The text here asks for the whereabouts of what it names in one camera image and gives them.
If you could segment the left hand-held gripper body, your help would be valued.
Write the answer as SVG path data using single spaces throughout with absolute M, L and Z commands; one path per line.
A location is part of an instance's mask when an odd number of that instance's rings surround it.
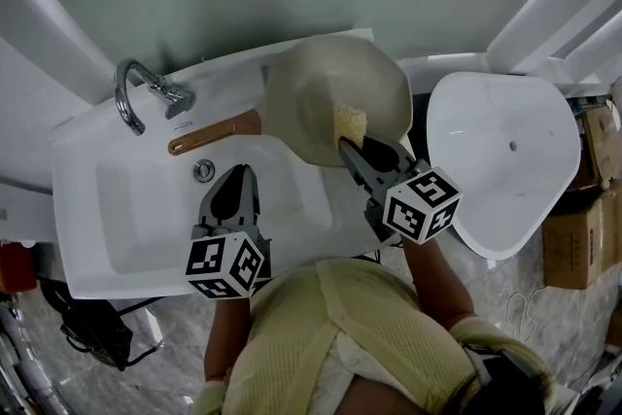
M 186 262 L 186 281 L 211 300 L 249 298 L 259 282 L 271 279 L 270 240 L 257 231 L 229 229 L 194 235 Z

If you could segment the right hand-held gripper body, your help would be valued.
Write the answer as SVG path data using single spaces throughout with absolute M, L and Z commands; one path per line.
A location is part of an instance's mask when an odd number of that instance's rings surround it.
M 369 205 L 364 216 L 384 242 L 395 233 L 422 245 L 452 226 L 463 192 L 438 168 L 429 168 L 394 184 Z

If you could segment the yellow sponge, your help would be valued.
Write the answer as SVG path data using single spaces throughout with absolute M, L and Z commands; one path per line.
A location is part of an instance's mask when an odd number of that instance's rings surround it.
M 367 131 L 366 112 L 345 104 L 335 104 L 333 130 L 335 146 L 338 146 L 339 141 L 344 138 L 361 149 Z

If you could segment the beige frying pan wooden handle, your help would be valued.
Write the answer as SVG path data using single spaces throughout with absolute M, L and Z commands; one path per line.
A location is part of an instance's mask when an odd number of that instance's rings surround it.
M 276 57 L 252 109 L 171 140 L 168 152 L 179 156 L 235 135 L 267 135 L 308 164 L 340 167 L 338 105 L 364 112 L 372 136 L 400 141 L 412 124 L 410 84 L 391 57 L 363 38 L 319 35 Z

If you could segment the person's right forearm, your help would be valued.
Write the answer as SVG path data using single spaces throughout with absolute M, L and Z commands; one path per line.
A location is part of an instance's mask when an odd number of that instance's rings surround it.
M 473 317 L 471 296 L 442 255 L 437 242 L 431 239 L 418 245 L 405 237 L 401 242 L 423 311 L 447 330 L 461 320 Z

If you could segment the person's left forearm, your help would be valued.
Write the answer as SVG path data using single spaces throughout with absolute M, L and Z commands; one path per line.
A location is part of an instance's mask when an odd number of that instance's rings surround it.
M 219 300 L 216 303 L 204 355 L 206 381 L 223 381 L 245 348 L 252 327 L 249 298 Z

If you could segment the chrome sink drain stopper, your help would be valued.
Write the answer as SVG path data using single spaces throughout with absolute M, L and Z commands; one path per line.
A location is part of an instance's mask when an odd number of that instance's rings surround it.
M 193 178 L 199 183 L 209 183 L 214 175 L 215 166 L 209 159 L 200 159 L 193 165 Z

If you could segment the white paper sheet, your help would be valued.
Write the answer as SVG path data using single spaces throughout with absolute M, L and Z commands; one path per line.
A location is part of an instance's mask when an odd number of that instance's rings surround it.
M 140 317 L 142 320 L 141 327 L 144 333 L 154 344 L 161 343 L 163 341 L 163 336 L 156 316 L 147 307 L 144 307 Z

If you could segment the pale yellow knit cardigan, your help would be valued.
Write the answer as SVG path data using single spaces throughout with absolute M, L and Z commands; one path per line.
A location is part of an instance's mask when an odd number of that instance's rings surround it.
M 388 385 L 431 415 L 458 393 L 479 390 L 475 348 L 506 352 L 543 384 L 554 404 L 545 363 L 525 344 L 477 318 L 450 330 L 427 315 L 416 289 L 384 266 L 329 259 L 277 278 L 252 299 L 247 344 L 223 381 L 207 382 L 192 415 L 308 415 L 337 407 L 348 377 L 334 372 L 343 332 L 382 364 Z

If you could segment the white freestanding bathtub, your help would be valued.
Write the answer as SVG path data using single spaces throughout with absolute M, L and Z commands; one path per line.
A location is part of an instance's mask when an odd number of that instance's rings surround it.
M 432 90 L 426 130 L 432 165 L 463 192 L 453 228 L 485 259 L 516 255 L 579 166 L 570 105 L 538 77 L 449 74 Z

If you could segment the chrome faucet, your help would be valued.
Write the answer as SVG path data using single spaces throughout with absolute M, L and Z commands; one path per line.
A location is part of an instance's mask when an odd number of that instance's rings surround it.
M 116 68 L 114 97 L 121 119 L 136 135 L 142 135 L 146 126 L 135 114 L 127 92 L 128 74 L 134 71 L 148 91 L 166 104 L 165 117 L 168 120 L 189 111 L 195 103 L 195 93 L 185 87 L 176 86 L 155 75 L 142 63 L 133 58 L 122 60 Z

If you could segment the white lace undershirt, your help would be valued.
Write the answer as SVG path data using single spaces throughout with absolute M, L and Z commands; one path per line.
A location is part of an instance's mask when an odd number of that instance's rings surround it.
M 359 376 L 366 380 L 391 384 L 393 377 L 390 372 L 347 334 L 337 334 L 335 348 L 334 372 L 341 378 L 348 377 L 352 380 Z

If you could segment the large printed cardboard box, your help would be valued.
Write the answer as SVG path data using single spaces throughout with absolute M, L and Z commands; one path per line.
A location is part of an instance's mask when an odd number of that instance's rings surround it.
M 586 290 L 622 262 L 622 191 L 568 192 L 542 224 L 544 285 Z

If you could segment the tan cardboard box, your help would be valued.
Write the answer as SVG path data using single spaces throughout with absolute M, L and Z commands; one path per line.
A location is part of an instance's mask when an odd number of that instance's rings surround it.
M 617 110 L 594 108 L 586 111 L 582 120 L 594 178 L 599 183 L 618 178 L 622 171 L 622 121 Z

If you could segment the red box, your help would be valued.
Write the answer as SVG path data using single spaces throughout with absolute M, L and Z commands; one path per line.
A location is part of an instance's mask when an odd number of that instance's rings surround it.
M 0 244 L 0 292 L 17 294 L 36 287 L 30 250 L 20 243 Z

